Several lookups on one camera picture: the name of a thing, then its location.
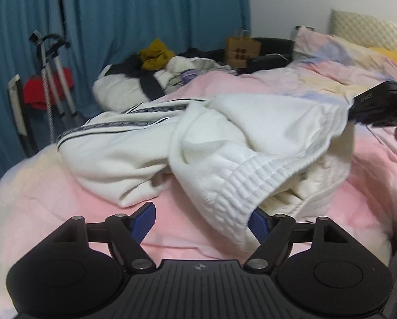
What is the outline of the mustard yellow garment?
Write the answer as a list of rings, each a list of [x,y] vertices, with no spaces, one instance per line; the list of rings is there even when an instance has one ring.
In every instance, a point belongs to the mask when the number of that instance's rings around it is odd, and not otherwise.
[[[142,69],[145,71],[159,71],[175,57],[159,38],[153,40],[147,48],[139,51],[139,59],[142,62]]]

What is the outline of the grey jacket with purple label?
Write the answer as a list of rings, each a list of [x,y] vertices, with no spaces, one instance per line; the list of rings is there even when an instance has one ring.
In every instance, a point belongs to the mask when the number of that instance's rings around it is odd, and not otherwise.
[[[166,65],[171,78],[165,86],[167,93],[174,92],[181,86],[191,82],[198,76],[207,74],[211,71],[221,71],[224,73],[237,75],[237,71],[229,65],[222,65],[215,60],[202,57],[186,58],[174,56]]]

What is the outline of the black garment on pile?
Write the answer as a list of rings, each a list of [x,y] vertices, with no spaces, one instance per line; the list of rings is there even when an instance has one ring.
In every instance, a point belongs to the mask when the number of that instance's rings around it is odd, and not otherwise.
[[[110,65],[104,76],[123,74],[126,78],[138,79],[142,93],[150,101],[165,96],[162,85],[155,78],[156,71],[146,71],[142,65],[139,55],[133,54],[119,64]]]

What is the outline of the brown paper shopping bag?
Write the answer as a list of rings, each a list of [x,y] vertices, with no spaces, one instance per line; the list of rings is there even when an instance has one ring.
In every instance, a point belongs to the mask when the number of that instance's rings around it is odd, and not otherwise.
[[[228,37],[225,47],[225,63],[232,68],[246,68],[247,61],[260,55],[261,42],[251,38],[250,31],[239,29]]]

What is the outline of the blue curtain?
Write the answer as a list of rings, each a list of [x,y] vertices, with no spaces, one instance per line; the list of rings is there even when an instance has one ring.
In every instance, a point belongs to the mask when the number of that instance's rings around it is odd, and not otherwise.
[[[75,103],[96,115],[92,84],[109,63],[160,39],[177,53],[222,48],[250,27],[249,0],[0,0],[0,177],[24,157],[12,122],[8,81],[34,75],[39,64],[29,42],[34,30],[65,33],[62,62],[75,80]]]

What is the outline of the white and black chair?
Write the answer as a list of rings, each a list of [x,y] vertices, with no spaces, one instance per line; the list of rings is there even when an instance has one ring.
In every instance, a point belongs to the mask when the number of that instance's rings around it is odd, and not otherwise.
[[[19,74],[15,74],[9,80],[7,93],[20,144],[25,156],[30,158],[39,152],[39,147],[23,100],[23,86]]]

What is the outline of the beige quilted headboard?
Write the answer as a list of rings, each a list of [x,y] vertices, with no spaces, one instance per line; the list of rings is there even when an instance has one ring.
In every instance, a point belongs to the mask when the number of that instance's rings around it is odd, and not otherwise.
[[[374,16],[332,9],[330,33],[363,47],[397,51],[397,23]]]

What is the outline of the garment steamer on stand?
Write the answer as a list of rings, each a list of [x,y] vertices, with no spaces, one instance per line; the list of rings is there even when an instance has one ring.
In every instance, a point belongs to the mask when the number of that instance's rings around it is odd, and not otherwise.
[[[41,83],[44,93],[46,117],[49,126],[50,143],[56,140],[54,128],[53,107],[57,108],[59,120],[65,128],[71,125],[82,125],[82,118],[72,96],[73,85],[69,85],[69,79],[59,56],[59,49],[70,48],[66,38],[57,33],[42,35],[34,30],[29,41],[36,45],[36,52],[41,60]]]

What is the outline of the white sweatpants with striped band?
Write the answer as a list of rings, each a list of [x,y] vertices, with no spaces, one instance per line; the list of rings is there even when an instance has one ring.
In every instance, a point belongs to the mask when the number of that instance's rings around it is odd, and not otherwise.
[[[57,149],[85,189],[122,208],[174,176],[203,219],[245,247],[257,208],[298,220],[327,213],[350,173],[354,132],[345,105],[225,94],[105,112]]]

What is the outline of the yellow pillow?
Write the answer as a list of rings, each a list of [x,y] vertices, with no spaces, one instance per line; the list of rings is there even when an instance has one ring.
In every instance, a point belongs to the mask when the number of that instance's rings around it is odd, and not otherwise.
[[[397,63],[397,51],[391,51],[386,48],[368,47],[369,50],[381,54],[384,58],[389,58],[390,61]]]

